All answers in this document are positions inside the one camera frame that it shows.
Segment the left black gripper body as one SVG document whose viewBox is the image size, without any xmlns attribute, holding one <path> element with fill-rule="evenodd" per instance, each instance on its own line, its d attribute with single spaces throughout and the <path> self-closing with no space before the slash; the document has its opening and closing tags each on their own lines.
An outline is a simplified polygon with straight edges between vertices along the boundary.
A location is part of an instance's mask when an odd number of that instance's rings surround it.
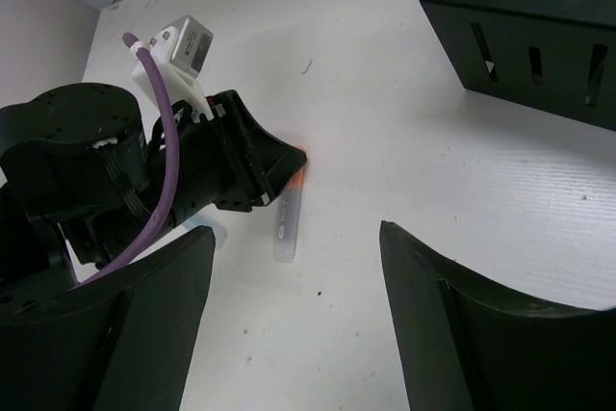
<svg viewBox="0 0 616 411">
<path fill-rule="evenodd" d="M 245 105 L 235 92 L 208 98 L 222 116 L 209 121 L 185 101 L 172 105 L 177 117 L 179 173 L 162 238 L 213 204 L 220 210 L 249 212 L 255 205 L 254 147 L 246 125 Z"/>
</svg>

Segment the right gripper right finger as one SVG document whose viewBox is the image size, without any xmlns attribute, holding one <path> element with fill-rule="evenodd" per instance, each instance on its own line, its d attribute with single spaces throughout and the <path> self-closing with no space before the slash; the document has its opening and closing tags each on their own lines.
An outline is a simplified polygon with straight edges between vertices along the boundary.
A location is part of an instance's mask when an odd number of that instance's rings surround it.
<svg viewBox="0 0 616 411">
<path fill-rule="evenodd" d="M 413 410 L 611 410 L 615 312 L 508 288 L 397 224 L 380 255 Z"/>
</svg>

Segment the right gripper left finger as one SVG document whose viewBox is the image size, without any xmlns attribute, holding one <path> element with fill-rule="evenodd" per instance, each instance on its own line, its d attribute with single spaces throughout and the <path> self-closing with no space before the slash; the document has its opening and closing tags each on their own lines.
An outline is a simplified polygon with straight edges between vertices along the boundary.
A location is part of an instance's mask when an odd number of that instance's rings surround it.
<svg viewBox="0 0 616 411">
<path fill-rule="evenodd" d="M 2 287 L 2 409 L 178 409 L 215 244 L 199 226 L 76 289 Z"/>
</svg>

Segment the orange highlighter pen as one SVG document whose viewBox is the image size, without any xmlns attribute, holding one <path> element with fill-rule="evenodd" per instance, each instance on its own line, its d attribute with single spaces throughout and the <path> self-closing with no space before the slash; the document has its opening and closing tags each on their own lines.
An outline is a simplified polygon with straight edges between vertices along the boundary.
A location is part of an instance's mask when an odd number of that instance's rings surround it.
<svg viewBox="0 0 616 411">
<path fill-rule="evenodd" d="M 304 172 L 305 166 L 291 178 L 277 200 L 276 233 L 272 248 L 273 259 L 277 263 L 290 264 L 295 259 Z"/>
</svg>

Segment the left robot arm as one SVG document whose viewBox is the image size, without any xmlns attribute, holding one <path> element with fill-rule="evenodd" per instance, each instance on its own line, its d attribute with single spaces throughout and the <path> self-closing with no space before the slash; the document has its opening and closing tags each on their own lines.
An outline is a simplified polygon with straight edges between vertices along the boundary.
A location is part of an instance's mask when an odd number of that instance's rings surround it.
<svg viewBox="0 0 616 411">
<path fill-rule="evenodd" d="M 272 203 L 307 162 L 266 131 L 240 96 L 209 97 L 213 119 L 178 101 L 179 174 L 167 235 L 204 207 L 248 213 Z M 136 97 L 72 84 L 1 111 L 1 310 L 69 289 L 74 264 L 102 269 L 139 235 L 161 196 L 166 141 L 145 131 Z"/>
</svg>

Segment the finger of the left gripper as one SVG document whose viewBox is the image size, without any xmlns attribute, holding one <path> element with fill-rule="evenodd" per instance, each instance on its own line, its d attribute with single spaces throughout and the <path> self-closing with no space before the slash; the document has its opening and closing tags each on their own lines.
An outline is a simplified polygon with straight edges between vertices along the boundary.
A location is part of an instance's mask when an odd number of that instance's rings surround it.
<svg viewBox="0 0 616 411">
<path fill-rule="evenodd" d="M 306 153 L 265 130 L 235 90 L 211 97 L 214 127 L 231 179 L 218 207 L 266 207 L 307 163 Z"/>
</svg>

